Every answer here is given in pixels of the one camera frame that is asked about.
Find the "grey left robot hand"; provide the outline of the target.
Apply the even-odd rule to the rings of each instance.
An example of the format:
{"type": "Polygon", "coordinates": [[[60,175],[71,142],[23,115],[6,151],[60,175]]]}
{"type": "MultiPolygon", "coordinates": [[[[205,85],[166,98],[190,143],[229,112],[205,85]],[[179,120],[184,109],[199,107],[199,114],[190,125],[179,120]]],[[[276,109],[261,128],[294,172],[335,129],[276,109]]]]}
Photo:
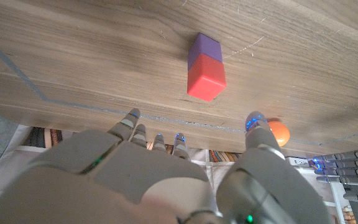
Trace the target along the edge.
{"type": "Polygon", "coordinates": [[[358,186],[358,150],[316,156],[308,164],[319,182],[358,186]]]}

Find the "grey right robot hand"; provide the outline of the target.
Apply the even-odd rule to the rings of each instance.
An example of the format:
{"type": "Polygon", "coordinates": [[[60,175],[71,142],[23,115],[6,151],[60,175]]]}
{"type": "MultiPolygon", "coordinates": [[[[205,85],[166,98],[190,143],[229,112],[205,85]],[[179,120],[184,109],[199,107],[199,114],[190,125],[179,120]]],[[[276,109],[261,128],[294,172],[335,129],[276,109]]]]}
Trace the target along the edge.
{"type": "Polygon", "coordinates": [[[0,193],[0,223],[331,223],[286,160],[265,116],[246,119],[246,151],[213,189],[185,138],[146,148],[140,111],[46,150],[0,193]]]}

